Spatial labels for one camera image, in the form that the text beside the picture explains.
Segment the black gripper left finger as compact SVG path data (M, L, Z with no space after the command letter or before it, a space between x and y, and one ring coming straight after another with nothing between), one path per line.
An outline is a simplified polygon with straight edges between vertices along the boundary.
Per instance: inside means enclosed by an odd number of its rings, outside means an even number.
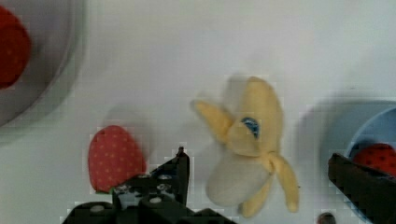
M190 157L180 147L172 160L116 186L110 203L80 204L62 224L236 224L210 208L188 208L189 179Z

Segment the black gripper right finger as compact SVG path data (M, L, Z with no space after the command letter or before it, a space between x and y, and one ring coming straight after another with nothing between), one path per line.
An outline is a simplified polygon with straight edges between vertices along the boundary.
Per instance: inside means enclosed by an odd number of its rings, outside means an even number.
M334 153L328 178L372 224L395 224L395 177Z

